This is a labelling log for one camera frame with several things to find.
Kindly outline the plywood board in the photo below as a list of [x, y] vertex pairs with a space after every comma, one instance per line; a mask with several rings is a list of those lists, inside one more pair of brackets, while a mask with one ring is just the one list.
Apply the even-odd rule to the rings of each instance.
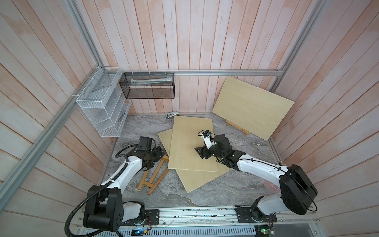
[[212, 112], [268, 140], [293, 105], [289, 99], [227, 77]]
[[[169, 155], [172, 129], [158, 133], [158, 136]], [[193, 170], [176, 170], [185, 190], [187, 193], [207, 184], [208, 182], [220, 177], [221, 175], [230, 171], [228, 167], [221, 163], [217, 163], [218, 172], [208, 172], [208, 171], [193, 171]]]
[[202, 159], [195, 148], [203, 147], [202, 130], [213, 132], [209, 118], [175, 116], [169, 152], [169, 169], [218, 172], [216, 159]]

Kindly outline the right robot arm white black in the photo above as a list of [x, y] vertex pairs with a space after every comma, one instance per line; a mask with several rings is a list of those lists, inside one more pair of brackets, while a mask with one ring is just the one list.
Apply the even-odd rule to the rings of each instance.
[[254, 222], [263, 222], [266, 217], [281, 211], [289, 210], [298, 215], [309, 211], [318, 191], [300, 166], [274, 165], [234, 150], [224, 134], [215, 135], [204, 129], [198, 136], [204, 145], [195, 150], [202, 159], [215, 157], [228, 168], [258, 176], [279, 188], [278, 193], [260, 196], [251, 205], [250, 215]]

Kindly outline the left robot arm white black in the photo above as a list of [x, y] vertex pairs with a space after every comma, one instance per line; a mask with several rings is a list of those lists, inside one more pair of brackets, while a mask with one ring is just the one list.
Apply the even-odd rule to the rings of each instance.
[[84, 203], [83, 225], [100, 231], [116, 232], [127, 221], [143, 224], [146, 220], [145, 204], [123, 201], [122, 193], [139, 171], [153, 168], [164, 155], [165, 152], [153, 138], [142, 136], [138, 144], [117, 152], [115, 157], [124, 158], [124, 162], [108, 180], [89, 189], [89, 199]]

